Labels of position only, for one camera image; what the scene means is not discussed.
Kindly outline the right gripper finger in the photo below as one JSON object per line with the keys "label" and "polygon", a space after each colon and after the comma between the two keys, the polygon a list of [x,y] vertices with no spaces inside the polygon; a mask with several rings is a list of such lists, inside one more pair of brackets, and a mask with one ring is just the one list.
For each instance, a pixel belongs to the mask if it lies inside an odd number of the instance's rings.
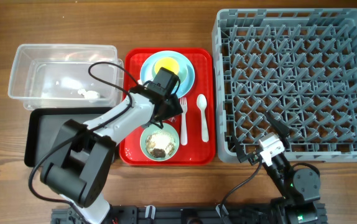
{"label": "right gripper finger", "polygon": [[239,143],[236,136],[232,136],[232,140],[234,142],[234,148],[236,151],[236,157],[237,157],[238,161],[240,163],[246,161],[248,158],[247,158],[247,154],[246,154],[246,151],[244,150],[243,146]]}
{"label": "right gripper finger", "polygon": [[284,146],[290,146],[288,138],[290,135],[290,128],[286,126],[282,121],[276,120],[270,111],[264,113],[267,121],[271,124],[271,127],[278,135]]}

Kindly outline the white tissue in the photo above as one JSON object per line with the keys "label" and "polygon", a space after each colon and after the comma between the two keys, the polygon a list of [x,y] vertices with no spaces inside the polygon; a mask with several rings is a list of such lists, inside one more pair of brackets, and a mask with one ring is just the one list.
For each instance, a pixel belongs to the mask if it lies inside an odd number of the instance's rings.
{"label": "white tissue", "polygon": [[100,98],[100,94],[97,91],[79,89],[77,93],[87,100],[96,100]]}

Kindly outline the red candy wrapper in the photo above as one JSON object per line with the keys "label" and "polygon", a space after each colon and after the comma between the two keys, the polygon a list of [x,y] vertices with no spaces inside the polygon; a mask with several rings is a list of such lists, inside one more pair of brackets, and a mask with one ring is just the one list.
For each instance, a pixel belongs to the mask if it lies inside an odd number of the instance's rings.
{"label": "red candy wrapper", "polygon": [[171,122],[171,123],[174,123],[174,122],[176,122],[177,120],[178,120],[178,116],[173,116],[173,117],[167,119],[167,121],[169,121],[169,122]]}

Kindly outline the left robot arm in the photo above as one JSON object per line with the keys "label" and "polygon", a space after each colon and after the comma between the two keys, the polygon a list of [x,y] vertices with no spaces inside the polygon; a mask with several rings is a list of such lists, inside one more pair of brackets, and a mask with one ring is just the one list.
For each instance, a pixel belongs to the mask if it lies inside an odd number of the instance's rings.
{"label": "left robot arm", "polygon": [[177,95],[168,88],[137,85],[105,114],[61,126],[52,148],[33,168],[40,181],[61,197],[83,223],[112,221],[111,205],[102,196],[116,146],[140,126],[154,124],[182,112]]}

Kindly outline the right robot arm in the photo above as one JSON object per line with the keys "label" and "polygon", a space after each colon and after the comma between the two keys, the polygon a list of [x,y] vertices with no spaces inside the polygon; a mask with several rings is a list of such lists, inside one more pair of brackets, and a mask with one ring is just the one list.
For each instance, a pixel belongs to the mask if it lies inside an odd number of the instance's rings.
{"label": "right robot arm", "polygon": [[317,223],[320,171],[305,162],[290,164],[284,154],[289,147],[290,128],[276,120],[271,112],[266,112],[265,117],[274,131],[260,138],[258,148],[250,153],[234,137],[236,157],[240,163],[258,164],[256,170],[264,168],[280,192],[281,197],[269,204],[270,223]]}

